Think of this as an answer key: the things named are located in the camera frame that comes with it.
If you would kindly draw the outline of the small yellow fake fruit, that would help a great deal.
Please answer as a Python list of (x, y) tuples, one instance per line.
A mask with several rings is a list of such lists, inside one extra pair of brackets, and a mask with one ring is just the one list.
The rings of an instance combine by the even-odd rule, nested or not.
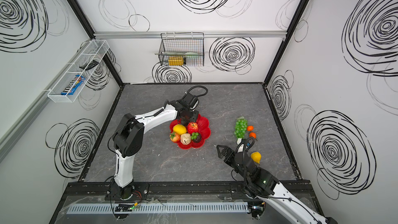
[(255, 163), (260, 164), (262, 155), (259, 152), (253, 152), (250, 157)]

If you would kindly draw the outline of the black fake avocado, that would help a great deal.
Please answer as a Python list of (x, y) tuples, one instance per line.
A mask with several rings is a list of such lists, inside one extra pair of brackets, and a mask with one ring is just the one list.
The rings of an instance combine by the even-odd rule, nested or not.
[(180, 124), (184, 125), (184, 126), (187, 126), (189, 124), (189, 121), (186, 120), (186, 119), (180, 119)]

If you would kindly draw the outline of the fake red apple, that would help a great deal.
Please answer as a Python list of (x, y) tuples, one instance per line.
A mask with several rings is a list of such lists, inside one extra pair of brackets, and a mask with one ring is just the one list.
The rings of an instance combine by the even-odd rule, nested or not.
[(199, 126), (196, 122), (188, 123), (188, 125), (187, 125), (188, 133), (190, 133), (190, 134), (198, 133), (198, 130), (199, 130)]

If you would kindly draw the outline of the yellow fake lemon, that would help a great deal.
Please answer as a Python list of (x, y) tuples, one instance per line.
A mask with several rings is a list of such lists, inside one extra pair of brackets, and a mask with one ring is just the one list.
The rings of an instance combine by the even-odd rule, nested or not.
[(173, 131), (175, 133), (177, 133), (178, 135), (183, 135), (188, 132), (187, 128), (182, 124), (177, 124), (177, 125), (173, 126)]

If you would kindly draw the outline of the red flower-shaped fruit bowl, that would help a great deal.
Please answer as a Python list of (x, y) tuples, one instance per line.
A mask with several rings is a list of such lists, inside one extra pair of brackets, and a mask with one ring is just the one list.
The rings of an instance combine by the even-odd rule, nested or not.
[[(202, 141), (198, 144), (195, 144), (193, 142), (191, 142), (189, 145), (182, 145), (181, 142), (176, 143), (178, 145), (179, 148), (181, 149), (190, 149), (190, 148), (200, 148), (202, 147), (206, 140), (210, 137), (211, 135), (211, 130), (209, 127), (209, 120), (205, 117), (202, 117), (201, 115), (198, 115), (197, 121), (196, 123), (199, 126), (199, 130), (198, 132), (201, 133), (202, 135)], [(173, 126), (180, 124), (180, 120), (173, 120), (170, 124), (170, 134), (173, 132)]]

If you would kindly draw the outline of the dark mangosteen with green calyx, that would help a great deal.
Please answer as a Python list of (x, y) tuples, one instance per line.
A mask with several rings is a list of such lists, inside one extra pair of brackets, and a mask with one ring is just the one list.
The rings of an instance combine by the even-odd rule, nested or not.
[(202, 135), (199, 132), (194, 132), (191, 134), (191, 142), (198, 144), (202, 141)]

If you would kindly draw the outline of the fake red strawberry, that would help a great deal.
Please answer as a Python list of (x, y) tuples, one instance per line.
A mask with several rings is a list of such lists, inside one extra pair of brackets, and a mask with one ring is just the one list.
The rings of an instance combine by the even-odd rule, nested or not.
[(179, 135), (178, 133), (176, 133), (176, 132), (172, 132), (172, 133), (170, 134), (170, 140), (171, 140), (173, 143), (178, 143), (178, 142), (180, 142), (180, 135)]

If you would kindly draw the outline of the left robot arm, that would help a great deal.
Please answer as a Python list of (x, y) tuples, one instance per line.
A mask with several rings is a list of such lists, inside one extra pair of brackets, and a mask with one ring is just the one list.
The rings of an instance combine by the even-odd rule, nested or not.
[(145, 133), (168, 121), (195, 122), (199, 115), (195, 109), (198, 103), (198, 96), (186, 92), (182, 99), (166, 101), (159, 109), (135, 116), (126, 114), (122, 117), (115, 134), (112, 135), (116, 153), (116, 172), (111, 179), (111, 197), (128, 200), (134, 195), (134, 159), (142, 148)]

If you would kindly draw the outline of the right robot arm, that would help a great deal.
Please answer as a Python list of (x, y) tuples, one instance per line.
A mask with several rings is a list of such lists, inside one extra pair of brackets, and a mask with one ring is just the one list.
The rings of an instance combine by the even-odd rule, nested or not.
[(218, 157), (242, 178), (246, 194), (270, 205), (292, 224), (335, 224), (295, 197), (274, 175), (258, 166), (248, 153), (225, 145), (216, 146)]

